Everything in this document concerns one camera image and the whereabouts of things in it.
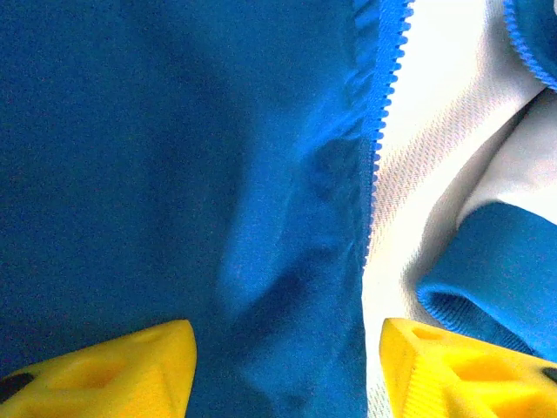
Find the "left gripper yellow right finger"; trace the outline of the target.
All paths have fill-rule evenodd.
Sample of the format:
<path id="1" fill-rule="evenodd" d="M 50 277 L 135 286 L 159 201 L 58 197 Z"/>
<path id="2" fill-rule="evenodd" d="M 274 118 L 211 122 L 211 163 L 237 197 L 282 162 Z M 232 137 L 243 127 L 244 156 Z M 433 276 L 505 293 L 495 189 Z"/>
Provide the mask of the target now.
<path id="1" fill-rule="evenodd" d="M 379 357 L 396 417 L 554 417 L 556 366 L 413 320 L 383 322 Z"/>

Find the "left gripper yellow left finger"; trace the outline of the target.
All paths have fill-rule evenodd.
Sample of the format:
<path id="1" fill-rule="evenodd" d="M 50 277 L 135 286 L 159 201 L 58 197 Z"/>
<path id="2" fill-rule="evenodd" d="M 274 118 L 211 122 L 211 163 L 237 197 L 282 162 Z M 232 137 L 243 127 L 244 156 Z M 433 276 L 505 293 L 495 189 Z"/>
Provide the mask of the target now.
<path id="1" fill-rule="evenodd" d="M 1 380 L 3 417 L 183 417 L 197 364 L 173 320 L 31 364 Z"/>

